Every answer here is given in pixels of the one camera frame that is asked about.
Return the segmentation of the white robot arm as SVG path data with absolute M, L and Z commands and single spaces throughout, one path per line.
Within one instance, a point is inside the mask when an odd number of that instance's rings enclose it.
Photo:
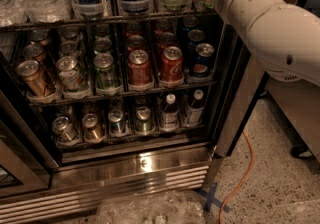
M 320 85 L 320 19 L 283 0 L 214 0 L 214 9 L 278 81 Z

